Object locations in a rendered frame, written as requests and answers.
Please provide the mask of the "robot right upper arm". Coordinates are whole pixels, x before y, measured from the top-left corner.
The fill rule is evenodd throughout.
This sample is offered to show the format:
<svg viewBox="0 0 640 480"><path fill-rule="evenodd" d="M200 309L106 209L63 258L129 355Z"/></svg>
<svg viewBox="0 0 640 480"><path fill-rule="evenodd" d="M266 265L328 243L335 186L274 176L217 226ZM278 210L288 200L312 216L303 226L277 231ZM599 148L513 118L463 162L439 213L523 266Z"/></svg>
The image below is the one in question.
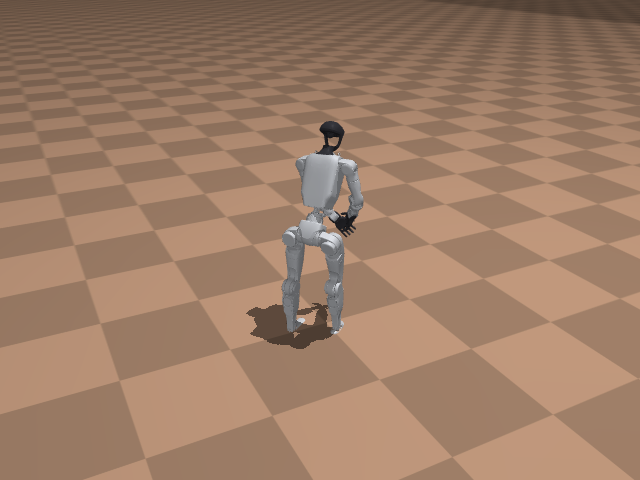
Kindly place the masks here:
<svg viewBox="0 0 640 480"><path fill-rule="evenodd" d="M349 159L340 159L338 163L341 173L346 176L348 187L351 192L351 195L348 198L351 206L355 207L363 204L361 185L358 176L358 166L356 162Z"/></svg>

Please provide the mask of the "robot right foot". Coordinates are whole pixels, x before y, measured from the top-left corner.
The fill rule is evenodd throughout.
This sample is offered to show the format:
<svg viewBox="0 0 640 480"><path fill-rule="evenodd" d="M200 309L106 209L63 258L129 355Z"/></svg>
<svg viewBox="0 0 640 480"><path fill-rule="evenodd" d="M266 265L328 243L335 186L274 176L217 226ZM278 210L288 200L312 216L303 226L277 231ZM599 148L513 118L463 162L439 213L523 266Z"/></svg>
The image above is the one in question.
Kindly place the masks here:
<svg viewBox="0 0 640 480"><path fill-rule="evenodd" d="M343 322L343 321L341 321L341 325L342 325L342 327L341 327L341 329L342 329L342 328L343 328L343 326L344 326L344 322ZM332 329L333 329L333 327L332 327ZM331 334L337 334L337 333L338 333L338 332L336 331L336 330L337 330L337 329L336 329L336 327L335 327L335 329L334 329L334 330L332 330L332 329L331 329L331 331L330 331L330 333L331 333Z"/></svg>

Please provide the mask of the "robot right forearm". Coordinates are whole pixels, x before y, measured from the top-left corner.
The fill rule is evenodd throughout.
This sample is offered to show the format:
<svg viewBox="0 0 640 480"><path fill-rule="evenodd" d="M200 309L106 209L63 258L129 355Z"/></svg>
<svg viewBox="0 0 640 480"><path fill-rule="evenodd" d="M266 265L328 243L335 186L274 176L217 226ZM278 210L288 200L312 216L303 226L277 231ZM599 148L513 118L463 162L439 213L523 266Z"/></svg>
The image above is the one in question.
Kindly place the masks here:
<svg viewBox="0 0 640 480"><path fill-rule="evenodd" d="M361 194L361 195L362 195L362 194ZM362 196L362 197L363 197L363 196ZM364 202L364 199L363 199L363 202ZM355 207L354 207L354 206L351 206L351 204L350 204L349 209L348 209L348 211L347 211L347 213L348 213L348 218L350 218L351 216L358 216L358 212L359 212L359 210L360 210L362 207L363 207L363 204L358 205L358 206L355 206Z"/></svg>

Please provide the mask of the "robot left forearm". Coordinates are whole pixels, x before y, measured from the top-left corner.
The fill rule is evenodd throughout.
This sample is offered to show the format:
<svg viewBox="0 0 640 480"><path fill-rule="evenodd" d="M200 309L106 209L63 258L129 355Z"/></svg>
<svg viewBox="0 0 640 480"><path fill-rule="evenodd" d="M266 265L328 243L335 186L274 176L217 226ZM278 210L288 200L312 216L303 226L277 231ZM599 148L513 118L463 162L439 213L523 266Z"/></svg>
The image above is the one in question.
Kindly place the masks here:
<svg viewBox="0 0 640 480"><path fill-rule="evenodd" d="M334 212L334 210L322 210L320 209L320 211L323 211L323 213L328 216L329 218L331 218L334 222L339 218L339 216Z"/></svg>

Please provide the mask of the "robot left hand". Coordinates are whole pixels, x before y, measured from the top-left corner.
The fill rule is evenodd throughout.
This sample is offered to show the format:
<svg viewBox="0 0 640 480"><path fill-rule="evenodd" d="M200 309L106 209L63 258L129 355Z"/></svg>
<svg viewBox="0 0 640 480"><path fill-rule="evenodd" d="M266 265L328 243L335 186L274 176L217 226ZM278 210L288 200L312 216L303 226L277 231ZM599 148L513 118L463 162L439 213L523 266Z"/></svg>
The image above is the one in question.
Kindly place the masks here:
<svg viewBox="0 0 640 480"><path fill-rule="evenodd" d="M334 222L332 219L330 219L333 223L335 223L335 226L340 230L340 232L342 231L342 229L344 230L344 226L346 226L346 217L341 216L339 213L337 213L336 211L334 211L339 218ZM354 220L353 220L354 222ZM353 225L351 225L352 228L356 229ZM342 229L341 229L342 228ZM354 233L350 228L348 229L350 230L352 233ZM348 231L345 231L347 234L351 235ZM344 232L341 232L345 237L347 237L347 235Z"/></svg>

